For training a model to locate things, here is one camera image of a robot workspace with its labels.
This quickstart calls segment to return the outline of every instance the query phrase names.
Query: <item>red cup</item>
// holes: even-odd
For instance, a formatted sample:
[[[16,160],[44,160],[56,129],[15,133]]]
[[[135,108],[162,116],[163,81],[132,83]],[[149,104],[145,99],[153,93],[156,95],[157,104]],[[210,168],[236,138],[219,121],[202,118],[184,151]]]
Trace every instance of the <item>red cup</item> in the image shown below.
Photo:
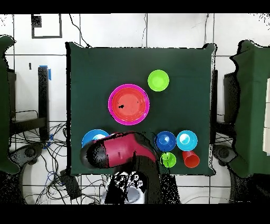
[[[200,163],[200,158],[193,151],[183,151],[183,159],[186,167],[195,168]]]

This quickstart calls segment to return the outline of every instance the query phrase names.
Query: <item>red plate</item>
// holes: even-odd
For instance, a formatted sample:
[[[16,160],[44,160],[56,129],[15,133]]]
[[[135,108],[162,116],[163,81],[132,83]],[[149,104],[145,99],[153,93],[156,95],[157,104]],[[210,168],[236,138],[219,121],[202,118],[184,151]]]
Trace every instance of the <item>red plate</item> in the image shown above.
[[[145,112],[146,102],[140,91],[127,87],[118,90],[113,96],[112,110],[120,120],[133,122]]]

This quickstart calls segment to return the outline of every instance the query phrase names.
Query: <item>lime green bowl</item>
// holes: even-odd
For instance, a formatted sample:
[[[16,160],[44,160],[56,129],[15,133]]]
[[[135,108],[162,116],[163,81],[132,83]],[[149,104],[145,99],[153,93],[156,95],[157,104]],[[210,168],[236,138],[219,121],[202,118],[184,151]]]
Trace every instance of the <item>lime green bowl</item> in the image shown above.
[[[149,74],[148,85],[153,91],[163,91],[169,85],[169,76],[162,70],[155,70]]]
[[[176,157],[172,153],[163,153],[160,158],[160,163],[166,168],[171,168],[176,164]]]

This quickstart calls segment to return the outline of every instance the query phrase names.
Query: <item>light blue bowl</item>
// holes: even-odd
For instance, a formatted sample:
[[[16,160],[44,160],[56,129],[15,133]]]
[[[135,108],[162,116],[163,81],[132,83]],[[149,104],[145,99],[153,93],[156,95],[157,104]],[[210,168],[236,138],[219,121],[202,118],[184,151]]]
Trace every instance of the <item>light blue bowl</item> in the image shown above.
[[[101,138],[108,137],[109,134],[101,129],[94,129],[85,134],[85,136],[82,138],[82,147],[84,147],[88,142],[92,140],[98,140]]]
[[[176,144],[183,151],[193,150],[198,143],[196,134],[190,130],[183,130],[177,135]]]

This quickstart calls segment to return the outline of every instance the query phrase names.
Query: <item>plastic cup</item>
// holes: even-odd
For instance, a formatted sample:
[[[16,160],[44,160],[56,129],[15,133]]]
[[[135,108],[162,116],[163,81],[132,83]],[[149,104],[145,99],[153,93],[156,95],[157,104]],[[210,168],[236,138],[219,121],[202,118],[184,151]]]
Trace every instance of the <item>plastic cup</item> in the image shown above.
[[[175,148],[176,138],[172,132],[165,130],[157,134],[155,138],[155,145],[159,150],[168,152]]]
[[[196,134],[190,130],[183,130],[176,137],[176,144],[178,148],[183,151],[193,150],[198,143]]]
[[[160,157],[160,163],[166,168],[171,168],[176,164],[176,157],[172,153],[163,153]]]
[[[200,163],[200,158],[193,151],[183,151],[183,159],[186,167],[195,168]]]

